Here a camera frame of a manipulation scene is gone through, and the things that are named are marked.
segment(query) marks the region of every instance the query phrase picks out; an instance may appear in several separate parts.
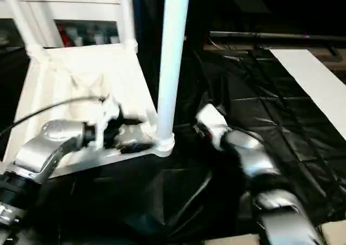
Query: black cable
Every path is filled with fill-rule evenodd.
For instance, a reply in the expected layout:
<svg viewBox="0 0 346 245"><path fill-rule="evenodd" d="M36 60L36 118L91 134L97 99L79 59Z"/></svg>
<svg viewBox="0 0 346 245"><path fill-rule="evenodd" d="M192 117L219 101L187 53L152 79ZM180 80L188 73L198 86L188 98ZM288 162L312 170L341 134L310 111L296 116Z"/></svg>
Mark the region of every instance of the black cable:
<svg viewBox="0 0 346 245"><path fill-rule="evenodd" d="M0 138L2 138L5 133L7 133L11 129L13 129L15 126L17 126L17 125L21 124L22 122L25 122L26 120L28 120L28 119L30 119L30 118L38 115L38 114L41 114L41 113L43 113L43 112L45 112L47 110L50 110L50 109L52 109L54 107L57 107L57 106L60 106L60 105L63 105L63 104L80 102L80 101L87 101L87 100L99 100L99 101L103 102L105 100L105 98L104 97L100 97L100 96L78 97L78 98L71 98L71 99L67 99L67 100L62 101L62 102L58 102L58 103L52 104L50 106L42 108L41 110L35 111L32 114L26 115L23 118L21 118L20 120L18 120L16 122L14 122L13 124L7 126L4 130L1 131Z"/></svg>

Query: black tarp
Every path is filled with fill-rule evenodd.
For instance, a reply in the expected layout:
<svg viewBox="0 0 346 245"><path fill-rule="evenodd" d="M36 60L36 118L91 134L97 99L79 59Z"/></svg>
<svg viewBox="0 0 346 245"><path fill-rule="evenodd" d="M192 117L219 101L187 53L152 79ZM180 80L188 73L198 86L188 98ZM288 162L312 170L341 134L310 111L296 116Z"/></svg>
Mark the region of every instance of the black tarp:
<svg viewBox="0 0 346 245"><path fill-rule="evenodd" d="M138 58L156 103L158 60L151 54L140 52ZM15 67L9 73L11 84L19 81ZM153 244L256 231L245 204L239 206L246 182L237 158L211 149L191 127L208 98L230 124L261 134L315 224L344 219L346 142L274 56L256 50L239 62L184 49L173 153L50 180L21 240Z"/></svg>

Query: wire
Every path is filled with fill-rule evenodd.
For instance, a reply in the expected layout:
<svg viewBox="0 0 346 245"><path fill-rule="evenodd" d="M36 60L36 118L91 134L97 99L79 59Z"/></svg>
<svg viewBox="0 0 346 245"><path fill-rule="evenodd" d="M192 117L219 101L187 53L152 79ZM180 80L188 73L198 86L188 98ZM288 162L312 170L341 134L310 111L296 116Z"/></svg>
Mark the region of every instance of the wire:
<svg viewBox="0 0 346 245"><path fill-rule="evenodd" d="M218 49L220 49L220 50L225 50L225 48L223 48L223 47L217 45L214 41L212 41L211 38L209 38L209 41L210 41L211 44L213 44L213 45L214 45L215 47L217 47Z"/></svg>
<svg viewBox="0 0 346 245"><path fill-rule="evenodd" d="M25 122L26 120L28 120L28 119L30 119L30 118L38 115L38 114L41 114L41 113L43 113L43 112L45 112L47 110L50 110L50 109L52 109L54 107L57 107L57 106L60 106L60 105L63 105L63 104L74 103L74 102L81 102L81 101L87 101L87 100L99 100L99 101L103 102L105 100L105 98L104 97L100 97L100 96L78 97L78 98L71 98L71 99L67 99L67 100L62 101L62 102L58 102L58 103L52 104L50 106L42 108L41 110L35 111L32 114L26 115L23 118L21 118L20 120L18 120L16 122L14 122L13 124L7 126L4 130L1 131L0 138L2 138L5 133L7 133L11 129L13 129L15 126L17 126L17 125L21 124L22 122Z"/></svg>

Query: metal rod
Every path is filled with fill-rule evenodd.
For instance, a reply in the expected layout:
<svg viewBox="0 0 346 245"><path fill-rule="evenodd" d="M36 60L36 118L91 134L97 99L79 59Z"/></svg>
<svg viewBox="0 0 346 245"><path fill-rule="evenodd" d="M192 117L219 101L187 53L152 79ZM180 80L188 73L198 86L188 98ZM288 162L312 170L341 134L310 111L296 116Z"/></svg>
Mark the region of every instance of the metal rod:
<svg viewBox="0 0 346 245"><path fill-rule="evenodd" d="M172 133L189 0L165 0L158 92L158 146L172 147Z"/></svg>
<svg viewBox="0 0 346 245"><path fill-rule="evenodd" d="M309 39L319 41L346 41L343 36L330 35L302 35L302 34L279 34L279 33L257 33L257 32L237 32L237 31L211 31L211 37L239 37L239 38L262 38L262 39Z"/></svg>
<svg viewBox="0 0 346 245"><path fill-rule="evenodd" d="M22 10L20 2L18 0L6 0L13 14L14 21L18 27L18 30L22 36L25 46L38 45L35 38L35 34L32 31L29 22L25 18L25 14Z"/></svg>

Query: white pipe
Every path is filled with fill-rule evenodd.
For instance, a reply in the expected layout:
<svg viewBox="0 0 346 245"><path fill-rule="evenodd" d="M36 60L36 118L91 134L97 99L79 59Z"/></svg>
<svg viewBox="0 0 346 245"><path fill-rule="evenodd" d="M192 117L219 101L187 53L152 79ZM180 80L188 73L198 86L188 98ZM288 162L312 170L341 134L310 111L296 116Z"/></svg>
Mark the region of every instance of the white pipe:
<svg viewBox="0 0 346 245"><path fill-rule="evenodd" d="M25 14L20 6L20 3L18 0L6 0L8 3L12 15L14 18L14 21L18 27L18 30L22 36L22 39L25 43L25 46L29 45L38 45L37 40L34 36L33 31L31 30L31 27L28 23L28 21L25 18Z"/></svg>
<svg viewBox="0 0 346 245"><path fill-rule="evenodd" d="M120 7L122 11L123 28L124 28L124 35L125 35L124 44L126 47L136 48L137 42L135 39L135 29L134 29L134 22L132 19L133 14L132 14L132 8L130 7L130 1L120 0Z"/></svg>
<svg viewBox="0 0 346 245"><path fill-rule="evenodd" d="M157 145L174 145L173 121L189 0L165 0L158 92Z"/></svg>

